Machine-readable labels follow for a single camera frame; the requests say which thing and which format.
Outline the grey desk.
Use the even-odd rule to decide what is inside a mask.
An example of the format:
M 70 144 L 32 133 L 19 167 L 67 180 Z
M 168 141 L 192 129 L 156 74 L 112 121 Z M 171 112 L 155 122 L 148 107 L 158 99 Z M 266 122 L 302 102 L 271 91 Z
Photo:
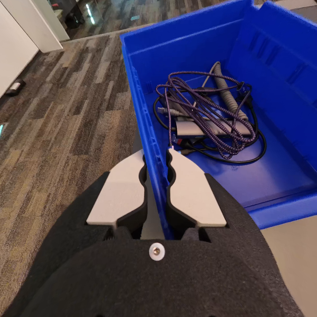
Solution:
M 316 216 L 262 230 L 286 286 L 305 316 L 316 316 Z

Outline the small black floor device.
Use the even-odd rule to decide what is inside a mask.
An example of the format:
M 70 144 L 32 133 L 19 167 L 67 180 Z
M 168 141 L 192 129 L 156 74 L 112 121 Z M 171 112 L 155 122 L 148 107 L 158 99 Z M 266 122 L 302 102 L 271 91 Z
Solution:
M 5 95 L 10 97 L 17 96 L 21 92 L 21 90 L 25 87 L 25 85 L 26 85 L 26 82 L 24 80 L 22 80 L 21 78 L 16 79 L 7 89 Z

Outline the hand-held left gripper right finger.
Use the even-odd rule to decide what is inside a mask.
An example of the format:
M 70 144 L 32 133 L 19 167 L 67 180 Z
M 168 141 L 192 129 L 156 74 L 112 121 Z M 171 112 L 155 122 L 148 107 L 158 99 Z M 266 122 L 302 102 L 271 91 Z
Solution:
M 166 153 L 168 166 L 166 218 L 174 228 L 225 227 L 209 174 L 174 149 Z

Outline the grey USB hub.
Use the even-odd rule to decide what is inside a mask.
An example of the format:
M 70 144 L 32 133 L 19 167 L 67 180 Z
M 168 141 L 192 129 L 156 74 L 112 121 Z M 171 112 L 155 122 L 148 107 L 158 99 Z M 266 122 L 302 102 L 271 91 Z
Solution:
M 202 148 L 196 148 L 194 145 L 181 145 L 183 144 L 182 141 L 180 141 L 178 144 L 180 144 L 181 147 L 183 148 L 189 148 L 189 150 L 181 150 L 180 153 L 183 155 L 187 155 L 189 153 L 192 153 L 194 151 L 200 152 L 204 154 L 205 156 L 219 161 L 223 163 L 229 163 L 229 164 L 251 164 L 254 163 L 258 160 L 260 160 L 264 154 L 266 153 L 267 150 L 267 142 L 266 139 L 263 135 L 263 133 L 259 130 L 258 128 L 258 121 L 256 114 L 254 112 L 253 106 L 252 106 L 252 97 L 251 97 L 251 85 L 245 84 L 242 82 L 243 85 L 241 86 L 240 89 L 238 89 L 238 96 L 235 98 L 235 101 L 240 102 L 238 106 L 241 105 L 246 105 L 252 114 L 253 117 L 253 123 L 246 121 L 248 125 L 250 125 L 254 131 L 254 134 L 256 135 L 255 139 L 252 142 L 247 142 L 244 148 L 253 145 L 254 143 L 257 142 L 259 137 L 262 138 L 263 141 L 263 147 L 262 147 L 262 152 L 254 159 L 247 160 L 247 161 L 233 161 L 233 160 L 227 160 L 219 157 L 212 156 L 208 153 L 205 153 L 204 151 L 214 151 L 214 152 L 219 152 L 219 149 L 217 147 L 218 141 L 214 141 L 211 139 L 203 130 L 194 122 L 194 121 L 176 121 L 176 134 L 178 139 L 198 139 L 198 143 L 201 144 Z M 213 134 L 215 134 L 216 137 L 218 138 L 230 138 L 230 135 L 228 135 L 223 129 L 222 126 L 224 126 L 225 129 L 227 129 L 231 133 L 231 125 L 233 124 L 233 120 L 229 120 L 229 118 L 224 118 L 225 120 L 220 120 L 219 124 L 221 127 L 217 126 L 213 121 L 207 121 L 207 124 Z M 239 120 L 235 121 L 235 126 L 234 126 L 234 133 L 239 130 L 239 133 L 243 135 L 245 138 L 251 138 L 250 136 L 250 131 L 248 130 L 248 127 L 240 122 Z M 204 143 L 204 139 L 209 138 L 211 141 L 216 145 L 216 147 L 210 147 Z

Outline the blue plastic bin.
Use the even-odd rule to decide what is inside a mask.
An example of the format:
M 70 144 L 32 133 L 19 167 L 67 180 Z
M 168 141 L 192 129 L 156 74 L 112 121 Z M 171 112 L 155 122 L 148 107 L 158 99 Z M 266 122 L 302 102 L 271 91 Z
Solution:
M 168 131 L 153 113 L 155 88 L 180 71 L 223 74 L 252 86 L 267 141 L 252 164 L 187 158 L 209 173 L 259 229 L 316 215 L 316 24 L 272 2 L 231 1 L 121 35 L 122 53 L 165 238 Z

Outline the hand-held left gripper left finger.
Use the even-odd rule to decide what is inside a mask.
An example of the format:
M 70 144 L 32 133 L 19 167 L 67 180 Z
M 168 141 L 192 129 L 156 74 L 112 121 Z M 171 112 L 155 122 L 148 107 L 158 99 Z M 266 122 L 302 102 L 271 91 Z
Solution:
M 86 223 L 142 227 L 147 219 L 146 180 L 144 151 L 139 150 L 110 170 Z

